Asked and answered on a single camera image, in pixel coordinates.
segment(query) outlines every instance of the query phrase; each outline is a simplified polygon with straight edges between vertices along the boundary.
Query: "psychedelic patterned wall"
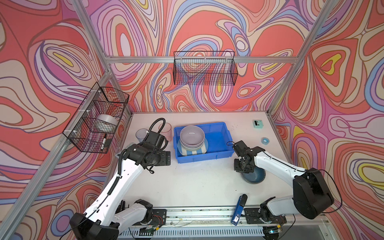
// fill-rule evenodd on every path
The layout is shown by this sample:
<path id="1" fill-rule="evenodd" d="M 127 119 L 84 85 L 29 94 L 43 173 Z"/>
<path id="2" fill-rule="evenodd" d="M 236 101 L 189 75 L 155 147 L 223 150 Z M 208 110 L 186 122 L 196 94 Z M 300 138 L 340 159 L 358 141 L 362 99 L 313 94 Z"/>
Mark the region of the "psychedelic patterned wall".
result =
<path id="1" fill-rule="evenodd" d="M 0 221 L 103 72 L 69 1 L 0 1 Z M 109 154 L 68 147 L 13 239 L 58 239 L 99 194 L 125 121 Z"/>
<path id="2" fill-rule="evenodd" d="M 173 56 L 174 51 L 197 50 L 296 56 L 323 5 L 322 0 L 84 2 L 109 56 Z M 234 87 L 175 86 L 173 64 L 111 67 L 131 94 L 133 111 L 264 111 L 290 64 L 239 63 Z"/>
<path id="3" fill-rule="evenodd" d="M 130 68 L 122 63 L 112 70 L 123 91 L 130 94 L 129 106 L 146 111 L 264 111 L 267 110 L 291 64 L 238 64 L 235 86 L 175 85 L 173 64 L 141 64 Z"/>
<path id="4" fill-rule="evenodd" d="M 295 164 L 334 176 L 340 239 L 384 239 L 383 39 L 383 1 L 340 0 L 273 115 Z"/>

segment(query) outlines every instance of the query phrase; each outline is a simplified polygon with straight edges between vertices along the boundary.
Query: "wire mesh basket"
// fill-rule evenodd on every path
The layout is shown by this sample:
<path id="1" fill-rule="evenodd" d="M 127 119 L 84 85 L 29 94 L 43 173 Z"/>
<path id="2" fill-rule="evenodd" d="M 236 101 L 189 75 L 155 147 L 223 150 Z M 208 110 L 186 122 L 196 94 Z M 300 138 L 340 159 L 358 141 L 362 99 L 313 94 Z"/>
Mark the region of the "wire mesh basket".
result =
<path id="1" fill-rule="evenodd" d="M 127 93 L 99 86 L 80 120 L 69 134 L 63 132 L 64 135 L 81 152 L 107 153 L 128 100 Z M 103 114 L 109 118 L 108 121 L 100 117 Z"/>
<path id="2" fill-rule="evenodd" d="M 175 51 L 175 85 L 235 85 L 234 51 Z"/>

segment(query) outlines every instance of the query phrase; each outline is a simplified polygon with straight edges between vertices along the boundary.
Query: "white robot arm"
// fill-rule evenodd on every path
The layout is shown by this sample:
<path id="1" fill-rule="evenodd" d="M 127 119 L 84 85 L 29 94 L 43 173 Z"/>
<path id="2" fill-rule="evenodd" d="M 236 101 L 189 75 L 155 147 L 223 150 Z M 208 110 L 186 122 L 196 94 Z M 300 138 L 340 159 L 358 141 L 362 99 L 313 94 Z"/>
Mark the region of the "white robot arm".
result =
<path id="1" fill-rule="evenodd" d="M 235 143 L 233 149 L 240 157 L 235 159 L 235 171 L 250 173 L 264 169 L 293 188 L 293 195 L 273 197 L 260 205 L 260 219 L 263 221 L 267 222 L 270 218 L 283 214 L 302 214 L 314 219 L 333 204 L 333 196 L 319 170 L 307 170 L 289 164 L 273 157 L 261 147 L 251 149 L 243 141 Z"/>
<path id="2" fill-rule="evenodd" d="M 133 181 L 148 166 L 170 165 L 170 152 L 163 151 L 168 141 L 159 132 L 149 129 L 143 142 L 123 150 L 118 168 L 112 180 L 95 202 L 83 214 L 75 213 L 70 225 L 78 240 L 116 240 L 119 232 L 135 223 L 152 221 L 152 205 L 144 200 L 136 201 L 130 208 L 115 214 L 123 196 Z M 260 219 L 268 222 L 282 214 L 302 214 L 313 219 L 333 204 L 333 197 L 323 176 L 317 169 L 306 170 L 273 157 L 260 147 L 250 149 L 243 141 L 233 145 L 240 159 L 235 159 L 234 170 L 249 173 L 255 169 L 267 170 L 293 188 L 293 195 L 272 197 L 260 205 Z"/>
<path id="3" fill-rule="evenodd" d="M 153 126 L 163 121 L 158 132 L 152 132 Z M 124 149 L 119 155 L 116 173 L 100 196 L 83 214 L 75 213 L 70 225 L 78 240 L 116 240 L 119 232 L 126 230 L 135 223 L 152 224 L 152 204 L 137 200 L 130 208 L 116 213 L 133 181 L 151 166 L 170 165 L 170 152 L 163 151 L 168 144 L 167 139 L 160 134 L 165 125 L 165 119 L 159 118 L 152 123 L 145 139 L 139 144 L 133 144 Z"/>

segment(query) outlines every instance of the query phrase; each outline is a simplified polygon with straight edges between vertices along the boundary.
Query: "blue and white striped plate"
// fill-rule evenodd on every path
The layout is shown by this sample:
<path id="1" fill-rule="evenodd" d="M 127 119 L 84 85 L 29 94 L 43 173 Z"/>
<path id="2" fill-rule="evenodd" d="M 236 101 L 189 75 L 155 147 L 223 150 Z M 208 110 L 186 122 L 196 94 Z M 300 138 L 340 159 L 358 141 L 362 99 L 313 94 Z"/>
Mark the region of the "blue and white striped plate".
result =
<path id="1" fill-rule="evenodd" d="M 208 149 L 208 141 L 205 138 L 203 145 L 201 145 L 201 148 L 199 148 L 198 150 L 195 150 L 195 151 L 189 151 L 189 150 L 185 149 L 183 145 L 181 145 L 181 142 L 179 140 L 178 143 L 177 143 L 177 149 L 179 150 L 179 152 L 183 156 L 191 156 L 191 155 L 204 154 L 204 153 L 207 152 L 207 149 Z"/>

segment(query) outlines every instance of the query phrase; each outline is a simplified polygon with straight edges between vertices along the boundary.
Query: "blue tape roll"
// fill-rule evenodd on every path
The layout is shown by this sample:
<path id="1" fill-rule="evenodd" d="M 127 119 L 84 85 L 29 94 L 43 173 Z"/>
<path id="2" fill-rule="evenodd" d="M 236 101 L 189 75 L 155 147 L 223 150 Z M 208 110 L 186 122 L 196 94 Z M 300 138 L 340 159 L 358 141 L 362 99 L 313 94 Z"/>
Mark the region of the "blue tape roll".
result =
<path id="1" fill-rule="evenodd" d="M 266 137 L 262 138 L 262 144 L 267 145 L 269 143 L 269 139 Z"/>

